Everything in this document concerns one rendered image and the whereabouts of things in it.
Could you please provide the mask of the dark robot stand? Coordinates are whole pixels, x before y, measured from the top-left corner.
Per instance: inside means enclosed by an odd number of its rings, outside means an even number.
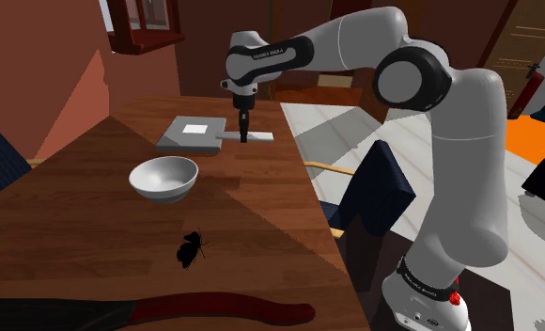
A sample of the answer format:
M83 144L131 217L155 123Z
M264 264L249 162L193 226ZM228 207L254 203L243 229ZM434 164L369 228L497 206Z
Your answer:
M332 229L371 331L410 331L396 322L382 296L382 282L396 270L412 242L393 231L383 237ZM510 291L466 269L459 294L469 310L472 331L515 331Z

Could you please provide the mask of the black butterfly figure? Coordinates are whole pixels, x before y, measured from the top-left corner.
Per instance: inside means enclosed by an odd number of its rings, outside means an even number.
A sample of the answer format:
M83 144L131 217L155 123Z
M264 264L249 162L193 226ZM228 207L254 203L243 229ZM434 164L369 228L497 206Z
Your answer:
M187 270L194 262L198 254L205 258L203 246L208 245L209 241L204 241L201 230L193 231L183 236L183 243L177 251L177 260L181 263L183 269Z

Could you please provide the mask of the white bowl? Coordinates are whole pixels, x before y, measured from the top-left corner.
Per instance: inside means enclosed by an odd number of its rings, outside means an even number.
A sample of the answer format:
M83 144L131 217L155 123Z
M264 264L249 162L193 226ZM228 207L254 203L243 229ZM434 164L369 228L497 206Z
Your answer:
M131 187L142 197L157 203L183 199L195 184L197 164L180 156L157 157L135 167L129 175Z

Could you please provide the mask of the brown wooden door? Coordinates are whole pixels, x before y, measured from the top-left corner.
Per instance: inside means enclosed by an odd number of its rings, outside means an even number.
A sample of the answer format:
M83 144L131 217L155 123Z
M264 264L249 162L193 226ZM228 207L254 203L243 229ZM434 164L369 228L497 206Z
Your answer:
M483 62L503 79L507 117L518 118L539 89L545 56L545 0L508 0Z

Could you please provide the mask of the dark red framed window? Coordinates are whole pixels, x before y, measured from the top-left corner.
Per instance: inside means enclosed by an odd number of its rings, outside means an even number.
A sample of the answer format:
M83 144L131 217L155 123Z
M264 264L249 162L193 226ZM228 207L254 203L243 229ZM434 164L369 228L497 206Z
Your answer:
M178 0L101 0L111 21L111 50L142 55L185 40Z

